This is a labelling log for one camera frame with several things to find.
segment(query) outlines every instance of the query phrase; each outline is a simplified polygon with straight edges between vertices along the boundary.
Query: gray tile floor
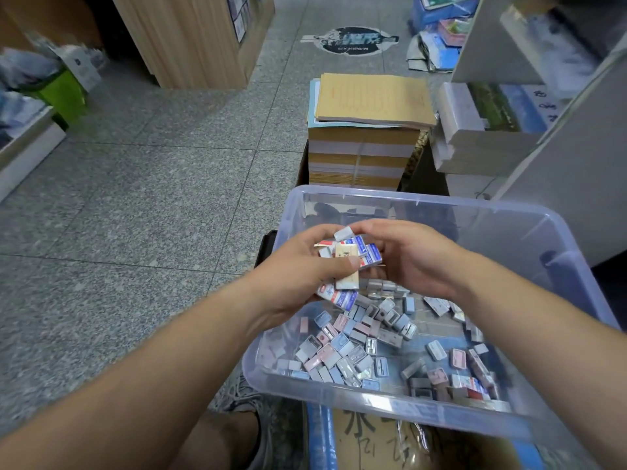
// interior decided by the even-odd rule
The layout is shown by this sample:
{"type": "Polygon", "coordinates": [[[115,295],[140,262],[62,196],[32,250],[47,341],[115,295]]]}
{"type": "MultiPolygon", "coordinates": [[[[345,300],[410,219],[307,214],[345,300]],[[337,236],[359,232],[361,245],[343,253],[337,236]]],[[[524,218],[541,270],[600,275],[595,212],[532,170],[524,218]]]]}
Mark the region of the gray tile floor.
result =
{"type": "Polygon", "coordinates": [[[168,91],[112,64],[89,114],[0,204],[0,434],[253,266],[296,180],[310,79],[443,79],[406,69],[411,0],[275,5],[246,89],[168,91]],[[358,58],[300,42],[350,25],[401,40],[358,58]]]}

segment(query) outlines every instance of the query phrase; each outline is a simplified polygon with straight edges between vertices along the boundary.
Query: person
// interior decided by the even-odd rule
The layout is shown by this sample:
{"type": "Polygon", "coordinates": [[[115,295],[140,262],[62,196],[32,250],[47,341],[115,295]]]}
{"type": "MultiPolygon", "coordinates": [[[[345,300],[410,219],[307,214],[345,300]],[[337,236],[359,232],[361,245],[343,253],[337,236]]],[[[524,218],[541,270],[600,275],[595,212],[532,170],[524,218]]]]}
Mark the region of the person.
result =
{"type": "MultiPolygon", "coordinates": [[[[253,390],[237,382],[222,409],[229,412],[207,407],[260,332],[285,322],[320,284],[357,270],[354,258],[315,252],[341,228],[292,237],[6,436],[0,468],[269,468],[268,422],[253,390]]],[[[619,331],[430,227],[369,220],[351,228],[380,245],[378,274],[458,304],[602,465],[625,465],[627,340],[619,331]]]]}

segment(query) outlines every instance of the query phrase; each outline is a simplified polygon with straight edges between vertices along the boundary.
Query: person's left hand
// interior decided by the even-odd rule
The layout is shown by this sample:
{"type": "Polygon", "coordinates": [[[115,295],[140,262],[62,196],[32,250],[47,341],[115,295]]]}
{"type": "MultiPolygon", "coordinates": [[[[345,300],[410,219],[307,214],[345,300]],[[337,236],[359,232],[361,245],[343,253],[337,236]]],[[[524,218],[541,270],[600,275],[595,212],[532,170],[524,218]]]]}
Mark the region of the person's left hand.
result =
{"type": "Polygon", "coordinates": [[[343,226],[321,224],[292,237],[276,252],[234,284],[255,298],[255,327],[261,330],[285,323],[323,283],[351,275],[359,268],[357,257],[325,259],[314,244],[343,226]]]}

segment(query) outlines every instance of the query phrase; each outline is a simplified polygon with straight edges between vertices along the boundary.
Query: leg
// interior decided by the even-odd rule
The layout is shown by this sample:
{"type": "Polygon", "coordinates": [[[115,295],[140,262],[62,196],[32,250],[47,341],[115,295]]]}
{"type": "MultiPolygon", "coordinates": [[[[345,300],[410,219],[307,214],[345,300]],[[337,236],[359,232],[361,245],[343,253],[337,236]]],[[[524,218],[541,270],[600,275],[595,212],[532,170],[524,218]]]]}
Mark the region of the leg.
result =
{"type": "Polygon", "coordinates": [[[255,412],[207,411],[179,450],[170,470],[231,470],[253,460],[259,421],[255,412]]]}

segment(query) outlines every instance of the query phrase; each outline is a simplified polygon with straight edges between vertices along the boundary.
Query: green trash can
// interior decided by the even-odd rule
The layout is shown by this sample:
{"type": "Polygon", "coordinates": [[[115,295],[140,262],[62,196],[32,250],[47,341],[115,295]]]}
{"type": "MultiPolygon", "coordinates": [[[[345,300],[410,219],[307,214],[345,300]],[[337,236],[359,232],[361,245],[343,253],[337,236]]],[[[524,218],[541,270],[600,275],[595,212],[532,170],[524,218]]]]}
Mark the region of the green trash can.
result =
{"type": "Polygon", "coordinates": [[[56,111],[53,118],[64,130],[87,109],[83,88],[68,70],[62,70],[36,85],[22,87],[20,92],[52,106],[56,111]]]}

